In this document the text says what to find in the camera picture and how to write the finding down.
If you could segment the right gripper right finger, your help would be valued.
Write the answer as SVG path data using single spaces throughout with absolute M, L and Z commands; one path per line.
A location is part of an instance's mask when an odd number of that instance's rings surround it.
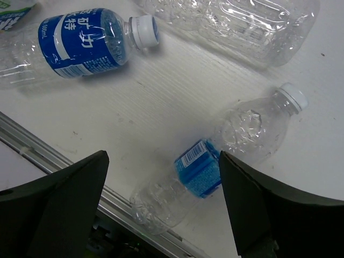
M 241 257 L 343 257 L 343 201 L 299 190 L 220 153 L 220 177 Z

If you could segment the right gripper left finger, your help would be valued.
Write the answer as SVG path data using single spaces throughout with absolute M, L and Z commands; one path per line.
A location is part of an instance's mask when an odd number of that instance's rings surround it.
M 109 163 L 100 150 L 1 191 L 1 257 L 83 257 Z

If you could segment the clear bottle green-blue label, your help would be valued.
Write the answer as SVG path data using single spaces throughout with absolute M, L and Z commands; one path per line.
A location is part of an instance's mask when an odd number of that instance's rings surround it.
M 38 3 L 36 0 L 0 0 L 1 33 L 10 30 Z

